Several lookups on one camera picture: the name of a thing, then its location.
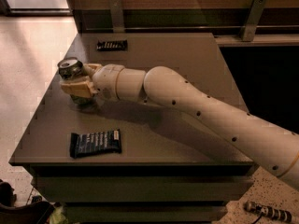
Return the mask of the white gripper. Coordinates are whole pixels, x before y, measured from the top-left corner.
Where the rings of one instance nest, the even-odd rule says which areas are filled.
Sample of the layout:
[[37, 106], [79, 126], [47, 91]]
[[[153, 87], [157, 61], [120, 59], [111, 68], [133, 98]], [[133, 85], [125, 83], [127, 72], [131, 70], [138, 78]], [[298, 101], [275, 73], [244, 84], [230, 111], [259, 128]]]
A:
[[123, 65], [108, 64], [102, 67], [98, 63], [83, 64], [84, 75], [93, 78], [81, 81], [61, 81], [63, 92], [82, 98], [92, 98], [97, 93], [105, 101], [118, 101], [117, 80]]

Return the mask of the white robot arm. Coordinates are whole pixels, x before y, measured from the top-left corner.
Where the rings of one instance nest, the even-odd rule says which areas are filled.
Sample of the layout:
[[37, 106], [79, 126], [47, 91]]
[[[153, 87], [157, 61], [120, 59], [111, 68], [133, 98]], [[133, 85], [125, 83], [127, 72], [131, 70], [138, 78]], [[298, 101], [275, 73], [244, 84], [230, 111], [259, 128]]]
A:
[[58, 71], [61, 89], [71, 96], [97, 95], [105, 101], [156, 104], [183, 112], [282, 182], [299, 189], [299, 134], [197, 90], [168, 67], [143, 71], [71, 59], [59, 63]]

